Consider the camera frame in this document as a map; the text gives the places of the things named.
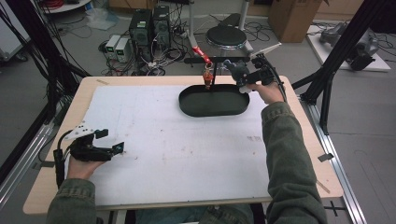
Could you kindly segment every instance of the floor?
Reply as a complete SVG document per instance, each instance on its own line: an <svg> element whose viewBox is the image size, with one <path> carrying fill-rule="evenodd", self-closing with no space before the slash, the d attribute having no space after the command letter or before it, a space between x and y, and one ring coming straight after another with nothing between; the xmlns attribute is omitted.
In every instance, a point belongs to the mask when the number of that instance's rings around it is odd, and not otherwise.
<svg viewBox="0 0 396 224"><path fill-rule="evenodd" d="M90 74L102 76L106 71L106 60L98 46L108 40L112 34L123 34L129 26L127 15L115 27L107 31L88 28L82 10L73 13L59 14L54 19L58 27L67 32L62 41L76 61ZM267 26L265 18L248 18L247 22L256 21ZM212 17L200 17L195 20L195 33L203 34L205 27L216 24ZM254 40L253 35L247 35L255 50L264 49L277 43L270 30L260 33L261 39ZM198 43L208 55L219 55L217 49L210 48L203 35L196 36ZM396 38L388 35L388 41L396 44ZM229 55L243 55L243 51L233 51ZM383 50L378 52L382 59L391 60L392 68L387 73L382 72L352 72L339 70L332 87L332 101L329 115L329 132L338 156L344 166L346 175L355 192L367 223L387 224L396 219L396 57ZM313 49L304 40L301 44L283 44L280 48L267 55L268 60L276 67L279 74L288 77L291 83L316 72L320 63ZM189 64L173 63L165 67L166 76L200 75L203 67ZM296 92L303 93L306 87ZM46 81L35 68L32 60L22 63L11 60L0 66L0 164L29 128L35 117L46 103ZM6 205L0 211L0 223L44 223L45 216L27 216L22 212L24 201L29 194L37 169L29 169L17 186ZM339 199L332 200L335 206L344 207ZM331 206L331 201L323 202ZM107 212L101 212L105 222ZM328 211L329 223L349 223L345 211Z"/></svg>

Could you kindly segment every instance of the sleeve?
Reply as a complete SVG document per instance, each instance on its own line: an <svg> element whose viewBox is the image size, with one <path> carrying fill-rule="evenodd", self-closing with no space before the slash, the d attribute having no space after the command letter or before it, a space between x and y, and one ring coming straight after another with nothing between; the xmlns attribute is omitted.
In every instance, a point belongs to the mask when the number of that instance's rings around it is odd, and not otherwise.
<svg viewBox="0 0 396 224"><path fill-rule="evenodd" d="M262 134L273 198L268 223L327 223L302 129L287 103L264 108Z"/></svg>
<svg viewBox="0 0 396 224"><path fill-rule="evenodd" d="M66 179L49 205L47 224L95 224L95 185L84 179Z"/></svg>

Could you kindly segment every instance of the black tray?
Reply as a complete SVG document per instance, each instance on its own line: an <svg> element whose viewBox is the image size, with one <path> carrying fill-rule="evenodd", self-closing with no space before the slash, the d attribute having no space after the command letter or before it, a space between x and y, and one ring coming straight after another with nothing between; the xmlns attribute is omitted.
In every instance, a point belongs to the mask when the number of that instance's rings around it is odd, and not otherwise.
<svg viewBox="0 0 396 224"><path fill-rule="evenodd" d="M217 84L208 91L205 85L186 88L178 96L180 109L192 117L238 115L248 108L250 98L232 84Z"/></svg>

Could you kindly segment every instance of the table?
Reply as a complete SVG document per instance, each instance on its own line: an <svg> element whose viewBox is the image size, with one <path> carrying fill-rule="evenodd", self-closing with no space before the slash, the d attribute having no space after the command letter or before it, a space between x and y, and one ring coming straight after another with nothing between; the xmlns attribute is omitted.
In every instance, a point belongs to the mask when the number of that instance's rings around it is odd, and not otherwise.
<svg viewBox="0 0 396 224"><path fill-rule="evenodd" d="M286 94L290 107L297 119L300 121L304 142L309 151L314 169L318 176L318 191L321 198L337 198L343 195L343 190L335 175L330 163L328 161L320 162L318 157L324 154L323 148L320 145L316 134L306 116L303 108L300 105L289 81L286 77L281 77L285 82ZM234 84L230 76L217 76L217 83ZM147 86L147 85L197 85L203 84L202 77L86 77L82 80L78 92L70 105L70 108L64 118L64 122L59 129L55 141L50 150L56 148L56 143L59 137L68 130L74 129L81 123L84 115L90 105L93 92L99 86ZM53 161L52 153L49 153L46 161ZM23 211L29 215L46 214L51 200L55 196L57 187L55 184L54 168L43 167L32 187L32 190L25 202ZM100 209L118 210L118 209L136 209L158 206L183 206L183 205L202 205L202 204L221 204L221 203L257 203L270 202L271 198L245 198L245 199L228 199L210 202L179 202L179 203L150 203L150 204L129 204L119 206L101 206Z"/></svg>

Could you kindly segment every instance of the stool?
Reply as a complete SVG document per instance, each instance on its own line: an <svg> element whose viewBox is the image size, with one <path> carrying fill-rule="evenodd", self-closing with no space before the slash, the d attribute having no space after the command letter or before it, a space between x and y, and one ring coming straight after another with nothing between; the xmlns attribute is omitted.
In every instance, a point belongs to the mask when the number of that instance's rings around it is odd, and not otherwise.
<svg viewBox="0 0 396 224"><path fill-rule="evenodd" d="M221 57L225 57L227 49L241 49L247 42L246 34L233 27L218 25L210 28L206 33L208 44L221 49Z"/></svg>

